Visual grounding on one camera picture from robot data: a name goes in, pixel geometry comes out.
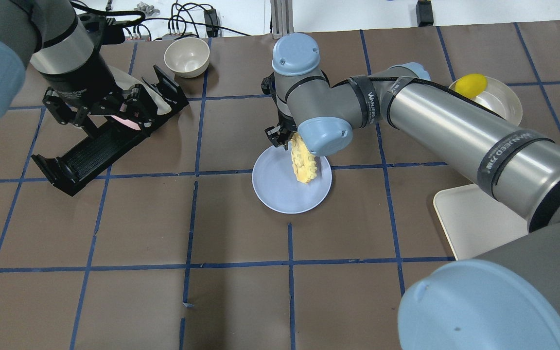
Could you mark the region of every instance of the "white tray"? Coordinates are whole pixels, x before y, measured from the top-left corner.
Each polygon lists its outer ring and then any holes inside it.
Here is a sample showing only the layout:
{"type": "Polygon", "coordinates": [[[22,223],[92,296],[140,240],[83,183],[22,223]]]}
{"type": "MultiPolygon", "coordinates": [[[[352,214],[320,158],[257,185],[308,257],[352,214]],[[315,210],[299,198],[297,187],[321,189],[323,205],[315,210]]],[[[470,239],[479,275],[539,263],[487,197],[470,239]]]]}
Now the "white tray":
{"type": "Polygon", "coordinates": [[[475,184],[445,189],[434,208],[455,259],[470,259],[528,234],[526,221],[475,184]]]}

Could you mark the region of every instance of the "yellow corn cob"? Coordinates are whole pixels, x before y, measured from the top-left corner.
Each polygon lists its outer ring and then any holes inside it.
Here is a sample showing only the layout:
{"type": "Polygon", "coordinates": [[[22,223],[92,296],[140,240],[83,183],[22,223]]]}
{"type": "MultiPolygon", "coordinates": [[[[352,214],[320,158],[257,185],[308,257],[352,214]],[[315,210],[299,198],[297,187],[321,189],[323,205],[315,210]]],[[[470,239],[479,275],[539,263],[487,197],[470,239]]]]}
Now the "yellow corn cob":
{"type": "Polygon", "coordinates": [[[293,161],[293,172],[299,182],[307,184],[317,177],[315,157],[298,133],[294,133],[291,138],[291,161],[293,161]]]}

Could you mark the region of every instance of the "yellow ball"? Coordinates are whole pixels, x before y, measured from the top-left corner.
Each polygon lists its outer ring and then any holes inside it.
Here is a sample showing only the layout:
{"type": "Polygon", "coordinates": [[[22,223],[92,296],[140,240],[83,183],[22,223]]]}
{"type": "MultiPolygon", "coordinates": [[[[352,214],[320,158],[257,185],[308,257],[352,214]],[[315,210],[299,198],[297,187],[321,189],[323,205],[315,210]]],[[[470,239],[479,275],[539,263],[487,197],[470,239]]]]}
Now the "yellow ball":
{"type": "Polygon", "coordinates": [[[455,92],[472,100],[487,88],[487,79],[478,73],[464,75],[455,83],[454,88],[455,92]]]}

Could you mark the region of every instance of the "light blue plate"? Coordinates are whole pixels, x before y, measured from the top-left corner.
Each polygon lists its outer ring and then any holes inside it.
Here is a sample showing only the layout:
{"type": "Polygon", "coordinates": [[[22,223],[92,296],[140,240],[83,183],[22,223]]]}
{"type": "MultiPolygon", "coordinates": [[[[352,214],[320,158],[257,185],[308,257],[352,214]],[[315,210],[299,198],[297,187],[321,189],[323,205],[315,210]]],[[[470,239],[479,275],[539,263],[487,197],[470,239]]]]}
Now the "light blue plate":
{"type": "Polygon", "coordinates": [[[330,192],[332,169],[325,157],[316,157],[317,177],[302,184],[295,178],[291,151],[271,146],[258,157],[252,170],[252,186],[258,198],[281,213],[303,213],[318,206],[330,192]]]}

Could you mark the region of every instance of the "white plate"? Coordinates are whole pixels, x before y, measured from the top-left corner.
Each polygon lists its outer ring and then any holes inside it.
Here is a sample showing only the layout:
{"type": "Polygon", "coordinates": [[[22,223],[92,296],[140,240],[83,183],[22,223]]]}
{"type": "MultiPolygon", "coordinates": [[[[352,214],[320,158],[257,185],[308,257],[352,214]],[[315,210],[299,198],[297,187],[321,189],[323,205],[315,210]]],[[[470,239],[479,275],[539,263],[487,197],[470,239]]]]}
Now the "white plate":
{"type": "Polygon", "coordinates": [[[271,146],[256,160],[252,186],[258,198],[281,213],[303,213],[318,206],[332,186],[332,169],[325,157],[316,157],[317,177],[307,184],[295,178],[291,151],[271,146]]]}
{"type": "Polygon", "coordinates": [[[528,234],[522,217],[475,184],[436,193],[434,208],[457,260],[471,259],[528,234]]]}

